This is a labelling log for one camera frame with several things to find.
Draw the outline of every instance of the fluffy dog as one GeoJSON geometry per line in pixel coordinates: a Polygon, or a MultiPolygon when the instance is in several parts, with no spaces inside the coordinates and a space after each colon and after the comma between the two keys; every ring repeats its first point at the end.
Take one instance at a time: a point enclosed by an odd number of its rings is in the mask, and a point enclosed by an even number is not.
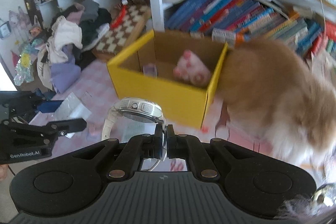
{"type": "Polygon", "coordinates": [[[334,88],[280,42],[256,39],[229,52],[218,92],[232,124],[273,145],[272,156],[320,166],[336,145],[334,88]]]}

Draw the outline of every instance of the plush toy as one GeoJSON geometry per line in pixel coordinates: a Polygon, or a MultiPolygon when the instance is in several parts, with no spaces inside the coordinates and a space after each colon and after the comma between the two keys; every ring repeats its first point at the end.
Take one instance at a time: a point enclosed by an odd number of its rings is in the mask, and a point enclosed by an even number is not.
{"type": "Polygon", "coordinates": [[[178,80],[205,88],[210,82],[211,72],[192,51],[186,50],[173,71],[178,80]]]}

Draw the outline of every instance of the clothing pile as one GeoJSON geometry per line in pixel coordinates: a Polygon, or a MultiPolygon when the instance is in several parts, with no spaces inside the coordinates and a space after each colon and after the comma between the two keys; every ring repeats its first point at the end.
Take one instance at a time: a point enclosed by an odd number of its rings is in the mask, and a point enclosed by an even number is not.
{"type": "Polygon", "coordinates": [[[108,32],[111,21],[110,12],[92,0],[75,3],[58,13],[51,24],[51,35],[39,47],[37,56],[37,71],[43,85],[57,93],[65,92],[90,63],[85,60],[85,52],[108,32]]]}

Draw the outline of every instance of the screw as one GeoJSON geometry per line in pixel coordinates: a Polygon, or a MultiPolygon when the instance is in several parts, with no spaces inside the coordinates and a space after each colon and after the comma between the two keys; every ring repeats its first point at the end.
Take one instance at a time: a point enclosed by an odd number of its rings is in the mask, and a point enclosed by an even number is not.
{"type": "Polygon", "coordinates": [[[202,175],[202,177],[205,177],[205,178],[210,179],[210,178],[215,178],[215,177],[217,177],[218,173],[217,173],[217,171],[215,171],[215,170],[212,170],[212,169],[206,169],[206,170],[203,170],[203,171],[201,172],[201,175],[202,175]]]}
{"type": "Polygon", "coordinates": [[[317,203],[318,204],[322,204],[322,203],[324,203],[324,196],[321,194],[321,195],[319,195],[318,197],[317,197],[317,203]]]}
{"type": "Polygon", "coordinates": [[[112,170],[111,172],[109,172],[109,176],[115,179],[120,179],[125,175],[125,172],[122,170],[112,170]]]}

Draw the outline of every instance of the yellow cardboard box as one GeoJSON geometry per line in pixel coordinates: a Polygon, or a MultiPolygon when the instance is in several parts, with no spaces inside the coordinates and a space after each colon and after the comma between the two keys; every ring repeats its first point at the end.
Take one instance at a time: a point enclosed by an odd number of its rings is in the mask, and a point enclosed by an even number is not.
{"type": "Polygon", "coordinates": [[[226,52],[227,44],[213,42],[210,38],[195,39],[175,31],[151,31],[122,50],[107,67],[120,99],[138,97],[156,102],[167,119],[201,128],[217,89],[226,52]],[[184,50],[198,55],[213,72],[206,89],[174,79],[173,69],[184,50]],[[142,67],[149,63],[156,64],[157,78],[142,73],[142,67]]]}

